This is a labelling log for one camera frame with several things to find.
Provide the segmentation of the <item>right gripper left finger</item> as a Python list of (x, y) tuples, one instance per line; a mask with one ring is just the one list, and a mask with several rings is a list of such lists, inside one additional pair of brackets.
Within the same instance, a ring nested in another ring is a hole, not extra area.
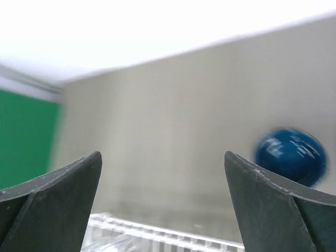
[(95, 151), (1, 190), (1, 251), (80, 251), (101, 169)]

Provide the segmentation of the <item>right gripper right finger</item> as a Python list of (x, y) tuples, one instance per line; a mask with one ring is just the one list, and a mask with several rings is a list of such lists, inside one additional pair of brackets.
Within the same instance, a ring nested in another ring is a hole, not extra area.
[(246, 251), (335, 251), (335, 196), (227, 151), (224, 168)]

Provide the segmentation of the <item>dark blue mug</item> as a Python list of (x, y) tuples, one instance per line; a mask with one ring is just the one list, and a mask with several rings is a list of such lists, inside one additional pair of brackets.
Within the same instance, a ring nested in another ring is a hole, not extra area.
[(296, 128), (275, 128), (255, 144), (257, 165), (307, 187), (315, 186), (328, 168), (323, 145)]

